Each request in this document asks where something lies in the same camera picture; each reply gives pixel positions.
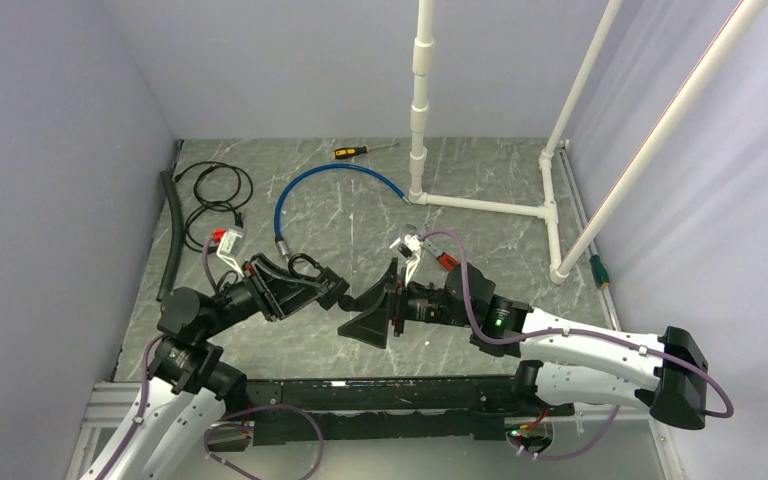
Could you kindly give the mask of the black padlock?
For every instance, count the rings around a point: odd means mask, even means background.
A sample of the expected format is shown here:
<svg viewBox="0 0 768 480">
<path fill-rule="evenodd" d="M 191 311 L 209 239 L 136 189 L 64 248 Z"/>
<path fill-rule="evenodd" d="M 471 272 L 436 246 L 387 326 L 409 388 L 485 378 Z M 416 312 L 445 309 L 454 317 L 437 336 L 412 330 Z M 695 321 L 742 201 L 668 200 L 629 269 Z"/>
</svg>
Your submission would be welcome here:
<svg viewBox="0 0 768 480">
<path fill-rule="evenodd" d="M 296 267 L 296 264 L 299 262 L 306 263 L 315 270 L 316 273 L 307 274 L 300 272 Z M 313 282 L 319 287 L 320 295 L 316 302 L 323 309 L 328 310 L 335 305 L 344 302 L 347 298 L 347 293 L 350 287 L 348 281 L 338 275 L 334 270 L 320 264 L 310 255 L 305 253 L 292 254 L 288 259 L 287 266 L 292 276 Z"/>
</svg>

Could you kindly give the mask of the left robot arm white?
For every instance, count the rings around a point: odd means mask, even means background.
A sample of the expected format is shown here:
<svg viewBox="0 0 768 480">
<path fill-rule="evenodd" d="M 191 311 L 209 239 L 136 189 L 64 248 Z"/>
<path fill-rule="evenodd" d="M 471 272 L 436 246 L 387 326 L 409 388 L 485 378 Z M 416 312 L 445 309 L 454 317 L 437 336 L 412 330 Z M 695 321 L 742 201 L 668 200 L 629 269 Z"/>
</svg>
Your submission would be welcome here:
<svg viewBox="0 0 768 480">
<path fill-rule="evenodd" d="M 256 314 L 279 321 L 311 303 L 324 310 L 336 305 L 348 282 L 312 257 L 301 258 L 314 274 L 256 254 L 230 261 L 235 282 L 218 285 L 211 296 L 181 287 L 163 298 L 159 334 L 139 363 L 138 393 L 84 478 L 167 479 L 221 419 L 244 428 L 238 417 L 250 404 L 247 377 L 222 362 L 222 347 L 210 340 Z"/>
</svg>

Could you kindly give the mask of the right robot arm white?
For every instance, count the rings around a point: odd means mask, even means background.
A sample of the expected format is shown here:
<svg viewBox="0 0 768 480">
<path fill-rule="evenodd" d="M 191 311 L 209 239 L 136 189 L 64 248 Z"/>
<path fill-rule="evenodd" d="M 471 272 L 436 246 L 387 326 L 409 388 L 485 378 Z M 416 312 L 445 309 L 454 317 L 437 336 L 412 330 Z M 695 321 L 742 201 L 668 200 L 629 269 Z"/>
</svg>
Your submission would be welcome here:
<svg viewBox="0 0 768 480">
<path fill-rule="evenodd" d="M 708 362 L 691 333 L 669 326 L 661 335 L 582 324 L 505 298 L 472 265 L 456 267 L 436 288 L 407 281 L 393 261 L 359 297 L 340 299 L 353 318 L 342 337 L 383 349 L 409 321 L 469 329 L 471 344 L 519 361 L 511 401 L 534 415 L 571 403 L 645 410 L 684 430 L 704 428 Z"/>
</svg>

